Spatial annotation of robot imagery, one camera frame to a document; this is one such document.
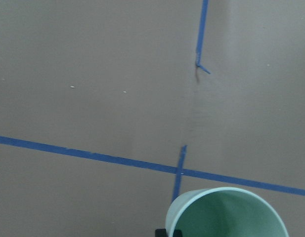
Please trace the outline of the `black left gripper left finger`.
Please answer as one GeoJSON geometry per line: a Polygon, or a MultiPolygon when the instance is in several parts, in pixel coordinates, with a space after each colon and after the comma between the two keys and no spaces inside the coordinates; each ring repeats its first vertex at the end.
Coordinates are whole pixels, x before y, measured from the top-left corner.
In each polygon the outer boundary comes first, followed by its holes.
{"type": "Polygon", "coordinates": [[[167,230],[166,229],[156,229],[155,237],[167,237],[167,230]]]}

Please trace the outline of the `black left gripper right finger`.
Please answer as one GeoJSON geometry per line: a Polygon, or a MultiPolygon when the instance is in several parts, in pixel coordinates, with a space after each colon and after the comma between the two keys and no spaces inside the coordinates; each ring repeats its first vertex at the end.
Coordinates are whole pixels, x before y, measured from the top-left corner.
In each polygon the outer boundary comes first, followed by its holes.
{"type": "Polygon", "coordinates": [[[174,230],[174,237],[182,237],[182,231],[181,230],[174,230]]]}

